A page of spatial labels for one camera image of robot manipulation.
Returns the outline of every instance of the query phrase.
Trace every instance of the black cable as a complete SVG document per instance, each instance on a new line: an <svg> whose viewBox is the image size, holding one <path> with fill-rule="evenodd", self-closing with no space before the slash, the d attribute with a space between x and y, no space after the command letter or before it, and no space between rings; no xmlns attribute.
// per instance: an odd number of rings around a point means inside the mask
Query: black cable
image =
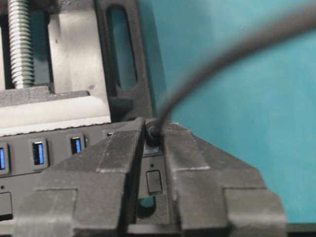
<svg viewBox="0 0 316 237"><path fill-rule="evenodd" d="M316 28L316 2L306 5L262 28L246 37L241 42L207 63L195 74L189 77L163 106L160 116L148 128L148 136L153 143L157 143L163 124L172 110L190 93L210 80L215 74L235 62L256 52L273 46Z"/></svg>

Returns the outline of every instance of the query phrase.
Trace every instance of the metal screw rod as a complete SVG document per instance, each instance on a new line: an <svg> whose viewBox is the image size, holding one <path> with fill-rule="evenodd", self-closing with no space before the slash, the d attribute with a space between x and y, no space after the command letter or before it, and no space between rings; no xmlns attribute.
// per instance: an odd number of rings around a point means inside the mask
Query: metal screw rod
<svg viewBox="0 0 316 237"><path fill-rule="evenodd" d="M16 89L34 84L29 0L8 0L11 76Z"/></svg>

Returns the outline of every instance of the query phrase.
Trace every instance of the teal surface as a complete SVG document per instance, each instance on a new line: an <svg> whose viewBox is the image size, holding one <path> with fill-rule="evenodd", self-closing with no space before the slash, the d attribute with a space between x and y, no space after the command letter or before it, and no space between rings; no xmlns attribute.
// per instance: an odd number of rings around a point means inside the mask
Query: teal surface
<svg viewBox="0 0 316 237"><path fill-rule="evenodd" d="M205 58L306 0L139 0L156 104ZM289 222L316 222L316 33L238 63L172 119L258 168Z"/></svg>

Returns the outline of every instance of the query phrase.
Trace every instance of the rectangular slot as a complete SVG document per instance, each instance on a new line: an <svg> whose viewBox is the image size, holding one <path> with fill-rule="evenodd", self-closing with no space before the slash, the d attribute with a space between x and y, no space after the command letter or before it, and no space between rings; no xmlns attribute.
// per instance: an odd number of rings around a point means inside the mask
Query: rectangular slot
<svg viewBox="0 0 316 237"><path fill-rule="evenodd" d="M0 148L0 170L5 170L5 154L3 148Z"/></svg>
<svg viewBox="0 0 316 237"><path fill-rule="evenodd" d="M43 142L33 143L33 159L34 165L43 165L44 164L44 149Z"/></svg>
<svg viewBox="0 0 316 237"><path fill-rule="evenodd" d="M112 40L116 84L129 91L137 84L137 76L126 12L117 7L108 12Z"/></svg>
<svg viewBox="0 0 316 237"><path fill-rule="evenodd" d="M82 151L81 140L79 137L71 138L70 143L71 143L72 154L80 153Z"/></svg>

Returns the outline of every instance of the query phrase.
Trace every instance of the button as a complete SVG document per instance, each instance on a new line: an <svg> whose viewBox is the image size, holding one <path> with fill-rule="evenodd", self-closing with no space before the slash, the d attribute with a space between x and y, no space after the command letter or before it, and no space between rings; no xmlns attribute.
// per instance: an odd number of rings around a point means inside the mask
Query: button
<svg viewBox="0 0 316 237"><path fill-rule="evenodd" d="M147 185L149 194L159 194L162 192L161 175L158 170L147 172Z"/></svg>
<svg viewBox="0 0 316 237"><path fill-rule="evenodd" d="M0 194L0 221L12 219L11 194Z"/></svg>

